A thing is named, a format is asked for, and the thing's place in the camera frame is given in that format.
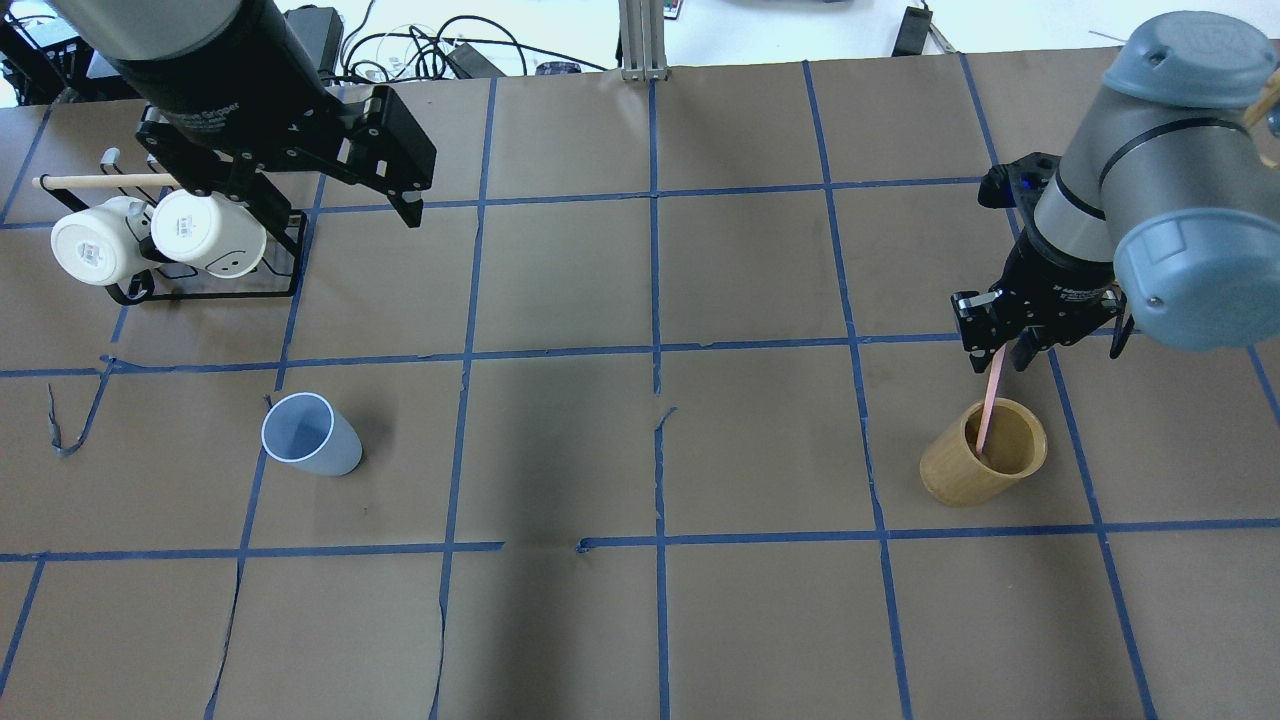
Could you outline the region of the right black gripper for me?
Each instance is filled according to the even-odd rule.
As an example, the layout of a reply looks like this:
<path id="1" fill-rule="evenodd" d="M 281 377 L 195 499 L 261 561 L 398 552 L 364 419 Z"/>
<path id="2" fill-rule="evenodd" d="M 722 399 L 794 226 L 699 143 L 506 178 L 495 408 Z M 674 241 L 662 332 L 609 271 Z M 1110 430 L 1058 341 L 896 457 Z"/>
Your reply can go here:
<path id="1" fill-rule="evenodd" d="M 1135 318 L 1124 313 L 1125 296 L 1115 290 L 1111 265 L 1057 249 L 1034 219 L 1036 206 L 1057 188 L 1059 161 L 1056 155 L 1032 152 L 991 167 L 980 182 L 978 204 L 1018 210 L 1023 228 L 989 291 L 960 291 L 950 297 L 960 341 L 977 374 L 986 373 L 996 352 L 1012 340 L 1014 369 L 1024 372 L 1038 355 L 1078 345 L 1108 322 L 1108 359 L 1115 360 L 1137 328 Z"/>

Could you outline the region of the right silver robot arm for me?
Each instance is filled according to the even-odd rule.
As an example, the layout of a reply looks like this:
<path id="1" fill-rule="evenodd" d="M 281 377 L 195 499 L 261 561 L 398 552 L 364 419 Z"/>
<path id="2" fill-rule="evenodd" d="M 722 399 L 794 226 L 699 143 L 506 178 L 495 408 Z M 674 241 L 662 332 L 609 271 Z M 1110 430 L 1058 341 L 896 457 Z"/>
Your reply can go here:
<path id="1" fill-rule="evenodd" d="M 1103 73 L 1064 155 L 991 167 L 978 201 L 1021 231 L 1000 278 L 951 296 L 974 372 L 1001 348 L 1016 370 L 1107 323 L 1171 348 L 1277 336 L 1277 173 L 1245 110 L 1277 69 L 1256 27 L 1215 12 L 1140 24 Z"/>

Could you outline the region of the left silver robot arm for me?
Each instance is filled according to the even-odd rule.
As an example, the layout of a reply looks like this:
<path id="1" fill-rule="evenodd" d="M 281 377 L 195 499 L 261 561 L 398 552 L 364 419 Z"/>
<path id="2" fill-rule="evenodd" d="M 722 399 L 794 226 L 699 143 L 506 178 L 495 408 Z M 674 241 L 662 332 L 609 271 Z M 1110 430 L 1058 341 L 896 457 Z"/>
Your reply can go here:
<path id="1" fill-rule="evenodd" d="M 271 1 L 58 1 L 58 13 L 150 104 L 138 142 L 198 197 L 269 232 L 292 208 L 270 174 L 316 172 L 387 197 L 417 228 L 436 149 L 387 85 L 342 102 Z"/>

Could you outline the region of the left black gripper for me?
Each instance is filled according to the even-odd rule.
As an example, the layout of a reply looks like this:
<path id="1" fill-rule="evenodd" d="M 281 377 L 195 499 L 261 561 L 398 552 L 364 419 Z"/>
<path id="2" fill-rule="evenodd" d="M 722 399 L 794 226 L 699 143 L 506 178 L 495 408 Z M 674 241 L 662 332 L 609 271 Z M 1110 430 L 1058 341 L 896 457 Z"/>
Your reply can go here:
<path id="1" fill-rule="evenodd" d="M 343 102 L 316 76 L 136 76 L 150 109 L 136 137 L 192 193 L 220 193 L 287 251 L 305 219 L 268 173 L 315 172 L 388 199 L 422 220 L 436 147 L 389 85 Z"/>

